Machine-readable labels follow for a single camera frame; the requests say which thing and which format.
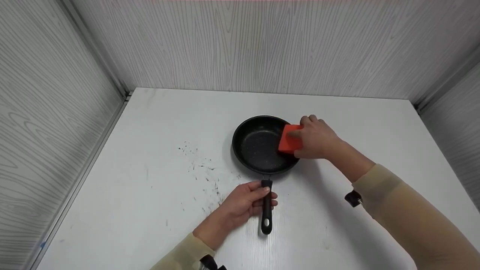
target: pan rim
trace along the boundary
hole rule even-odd
[[[292,169],[298,162],[300,159],[297,159],[292,162],[291,164],[289,164],[287,167],[281,169],[281,170],[278,170],[276,172],[265,172],[265,171],[262,171],[262,170],[257,170],[253,167],[251,167],[249,164],[247,164],[242,157],[242,155],[240,153],[237,152],[236,148],[234,147],[234,144],[235,144],[235,141],[236,141],[236,138],[238,137],[238,132],[239,130],[248,122],[254,120],[254,119],[257,119],[257,118],[262,118],[262,117],[268,117],[268,118],[271,118],[271,119],[277,119],[277,120],[280,120],[282,122],[285,123],[285,125],[287,124],[290,124],[288,121],[286,120],[283,120],[281,119],[280,117],[276,117],[276,116],[273,116],[273,115],[256,115],[256,116],[252,116],[250,118],[248,118],[247,120],[243,121],[240,125],[238,125],[238,127],[235,129],[235,132],[233,133],[233,137],[232,137],[232,149],[233,149],[233,154],[235,155],[235,157],[237,158],[237,160],[243,165],[245,166],[247,169],[251,170],[251,171],[254,171],[254,172],[257,172],[259,174],[266,174],[266,175],[272,175],[272,174],[279,174],[279,173],[284,173],[284,172],[287,172],[289,171],[290,169]]]

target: hand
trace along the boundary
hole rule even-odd
[[[298,137],[302,140],[303,148],[295,150],[295,157],[300,159],[328,159],[335,147],[342,140],[336,135],[322,119],[315,115],[303,116],[300,120],[303,126],[300,130],[288,133],[288,136]]]
[[[228,234],[247,220],[262,212],[263,200],[270,189],[262,188],[260,181],[238,185],[195,230],[193,235],[211,249],[218,249]],[[278,205],[278,195],[272,192],[272,209]]]

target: person's left hand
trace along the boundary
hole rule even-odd
[[[227,235],[247,220],[262,212],[263,200],[269,188],[262,188],[261,181],[238,185],[198,227],[193,235],[211,249],[218,249]],[[278,195],[272,192],[272,208],[278,205]]]

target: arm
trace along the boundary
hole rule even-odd
[[[262,212],[262,198],[269,192],[270,188],[261,188],[260,181],[237,186],[215,211],[151,270],[199,269],[201,258],[205,255],[213,257],[231,231]],[[272,192],[272,207],[278,205],[274,200],[277,197]]]
[[[314,115],[302,117],[298,158],[325,158],[352,182],[367,212],[410,254],[418,269],[480,269],[480,254],[440,211],[381,165],[342,141]]]

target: pan handle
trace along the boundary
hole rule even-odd
[[[262,211],[262,232],[270,234],[272,232],[272,180],[262,180],[262,187],[270,187],[270,192],[264,197]]]

